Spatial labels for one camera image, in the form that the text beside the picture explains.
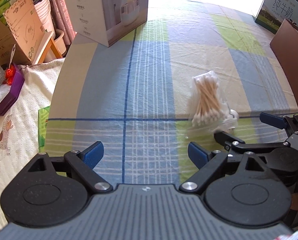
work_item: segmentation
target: purple box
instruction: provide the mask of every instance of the purple box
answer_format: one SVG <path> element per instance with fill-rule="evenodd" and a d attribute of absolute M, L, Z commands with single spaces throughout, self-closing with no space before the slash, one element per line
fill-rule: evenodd
<path fill-rule="evenodd" d="M 18 66 L 15 64 L 13 65 L 16 69 L 16 72 L 13 78 L 10 92 L 0 102 L 0 116 L 5 115 L 10 107 L 17 101 L 22 85 L 24 83 L 24 77 L 20 72 Z"/>

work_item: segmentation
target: white box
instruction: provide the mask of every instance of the white box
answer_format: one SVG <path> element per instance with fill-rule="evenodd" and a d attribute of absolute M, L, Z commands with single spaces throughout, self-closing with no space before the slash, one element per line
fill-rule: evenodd
<path fill-rule="evenodd" d="M 107 47 L 147 21 L 148 0 L 65 0 L 73 29 Z"/>

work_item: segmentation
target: cotton swab bundle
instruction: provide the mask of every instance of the cotton swab bundle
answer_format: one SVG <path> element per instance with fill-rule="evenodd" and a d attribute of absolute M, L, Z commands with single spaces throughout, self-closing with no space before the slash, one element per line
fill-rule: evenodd
<path fill-rule="evenodd" d="M 198 92 L 198 104 L 192 119 L 193 126 L 205 125 L 224 116 L 217 96 L 217 78 L 212 75 L 200 75 L 194 78 Z"/>

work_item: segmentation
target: wooden chair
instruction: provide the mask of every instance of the wooden chair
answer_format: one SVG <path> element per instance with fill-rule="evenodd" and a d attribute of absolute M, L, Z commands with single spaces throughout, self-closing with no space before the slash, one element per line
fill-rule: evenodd
<path fill-rule="evenodd" d="M 60 51 L 55 45 L 54 39 L 52 38 L 53 31 L 44 34 L 43 39 L 38 48 L 37 54 L 32 62 L 33 65 L 43 63 L 47 53 L 51 49 L 56 58 L 62 58 Z"/>

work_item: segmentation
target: logo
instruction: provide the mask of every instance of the logo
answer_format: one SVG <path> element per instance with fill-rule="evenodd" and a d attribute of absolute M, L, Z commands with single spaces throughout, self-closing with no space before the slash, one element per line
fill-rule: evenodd
<path fill-rule="evenodd" d="M 145 191 L 145 192 L 148 192 L 149 190 L 151 190 L 151 188 L 148 187 L 148 186 L 145 186 L 145 187 L 142 188 L 142 190 Z"/>

